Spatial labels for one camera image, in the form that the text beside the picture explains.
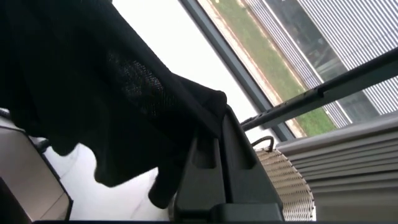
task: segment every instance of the dirt path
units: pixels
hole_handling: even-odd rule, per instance
[[[264,74],[258,68],[254,60],[250,57],[250,55],[246,52],[244,47],[239,42],[238,38],[233,34],[232,30],[228,27],[227,23],[220,16],[216,8],[213,6],[210,0],[198,0],[207,14],[212,18],[213,22],[223,34],[224,38],[228,41],[230,46],[233,48],[235,53],[238,55],[239,59],[241,59],[242,63],[249,70],[249,73],[252,75],[253,79],[260,86],[261,90],[266,94],[268,99],[271,101],[273,105],[278,105],[283,102],[277,92],[273,89],[272,85],[268,82]],[[296,122],[295,119],[291,119],[286,121],[287,125],[290,127],[292,132],[296,135],[296,137],[304,137],[306,134],[300,125]]]

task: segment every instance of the gray curtain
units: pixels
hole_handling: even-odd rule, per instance
[[[398,113],[276,148],[309,184],[317,220],[398,220]]]

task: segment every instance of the corrugated metal roof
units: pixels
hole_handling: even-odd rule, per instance
[[[310,65],[310,62],[308,62],[307,58],[299,50],[299,47],[292,40],[282,24],[279,23],[276,16],[272,14],[273,12],[267,3],[259,0],[246,0],[246,4],[268,33],[270,33],[287,60],[296,69],[297,74],[300,75],[307,88],[315,88],[323,83],[322,78]],[[336,127],[341,128],[347,124],[351,124],[351,120],[337,101],[325,105],[323,109],[328,113]]]
[[[398,47],[396,0],[298,1],[349,70]],[[380,114],[398,110],[398,77],[364,93]]]

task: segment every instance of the black cloth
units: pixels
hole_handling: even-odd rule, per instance
[[[225,94],[173,74],[107,0],[1,0],[0,32],[0,107],[62,156],[89,147],[99,183],[158,167],[165,208],[194,129],[221,135]]]

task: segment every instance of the black garment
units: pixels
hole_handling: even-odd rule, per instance
[[[170,72],[107,0],[2,0],[0,32],[0,107],[60,155],[88,146],[104,185],[159,167],[165,208],[193,130],[220,136],[225,94]]]

